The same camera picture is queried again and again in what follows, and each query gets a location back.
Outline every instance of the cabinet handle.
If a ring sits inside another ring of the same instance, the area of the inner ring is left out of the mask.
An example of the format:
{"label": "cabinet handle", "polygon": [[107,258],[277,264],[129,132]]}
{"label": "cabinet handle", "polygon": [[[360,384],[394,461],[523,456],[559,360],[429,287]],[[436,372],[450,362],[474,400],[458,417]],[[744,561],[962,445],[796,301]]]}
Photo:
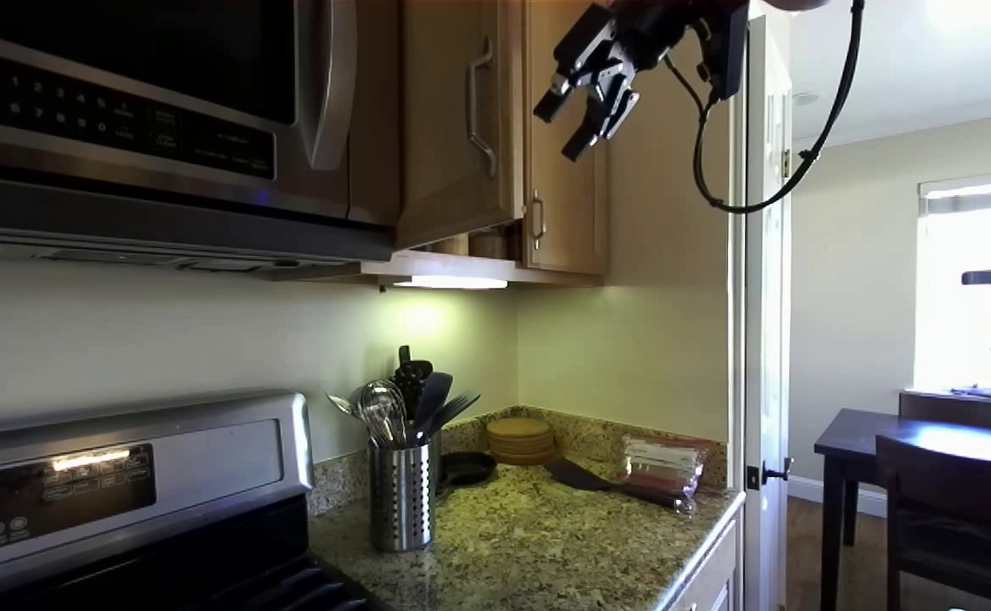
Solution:
{"label": "cabinet handle", "polygon": [[494,36],[487,36],[487,47],[474,62],[469,62],[469,78],[467,78],[467,117],[469,117],[469,141],[480,148],[490,164],[490,177],[497,177],[497,148],[484,134],[484,108],[480,108],[480,73],[494,66]]}
{"label": "cabinet handle", "polygon": [[539,250],[548,229],[551,229],[551,219],[545,216],[545,201],[531,198],[531,241],[532,241],[532,250]]}

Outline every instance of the under-cabinet light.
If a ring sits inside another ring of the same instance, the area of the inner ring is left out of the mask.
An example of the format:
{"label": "under-cabinet light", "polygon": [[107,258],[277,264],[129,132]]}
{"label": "under-cabinet light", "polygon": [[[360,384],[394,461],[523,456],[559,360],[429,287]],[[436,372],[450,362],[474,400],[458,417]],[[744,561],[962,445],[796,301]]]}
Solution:
{"label": "under-cabinet light", "polygon": [[474,277],[474,273],[412,273],[408,281],[394,281],[408,287],[467,287],[467,293],[499,293],[505,277]]}

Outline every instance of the wooden floor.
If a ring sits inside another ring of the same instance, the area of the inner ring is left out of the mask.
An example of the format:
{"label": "wooden floor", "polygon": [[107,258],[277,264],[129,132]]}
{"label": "wooden floor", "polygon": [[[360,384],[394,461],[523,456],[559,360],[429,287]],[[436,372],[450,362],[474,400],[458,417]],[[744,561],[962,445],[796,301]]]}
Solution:
{"label": "wooden floor", "polygon": [[[788,522],[788,611],[821,607],[821,504],[792,497]],[[886,522],[859,514],[857,547],[838,552],[838,604],[834,611],[886,607]],[[941,588],[920,578],[903,578],[903,611],[991,611],[991,600]]]}

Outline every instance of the ceiling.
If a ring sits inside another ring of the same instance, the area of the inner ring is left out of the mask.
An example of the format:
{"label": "ceiling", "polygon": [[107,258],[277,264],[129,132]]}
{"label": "ceiling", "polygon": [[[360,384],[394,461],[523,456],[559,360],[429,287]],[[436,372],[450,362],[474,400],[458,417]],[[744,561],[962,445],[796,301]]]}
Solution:
{"label": "ceiling", "polygon": [[[831,108],[849,10],[853,0],[829,0],[783,13],[797,147]],[[991,117],[991,0],[870,0],[859,78],[829,147],[973,117]]]}

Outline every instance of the stove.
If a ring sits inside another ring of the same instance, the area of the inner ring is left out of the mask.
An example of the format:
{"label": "stove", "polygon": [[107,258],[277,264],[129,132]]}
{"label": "stove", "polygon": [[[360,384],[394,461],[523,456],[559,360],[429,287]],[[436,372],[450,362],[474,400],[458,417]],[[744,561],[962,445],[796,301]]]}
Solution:
{"label": "stove", "polygon": [[0,607],[382,607],[308,552],[307,397],[0,426]]}

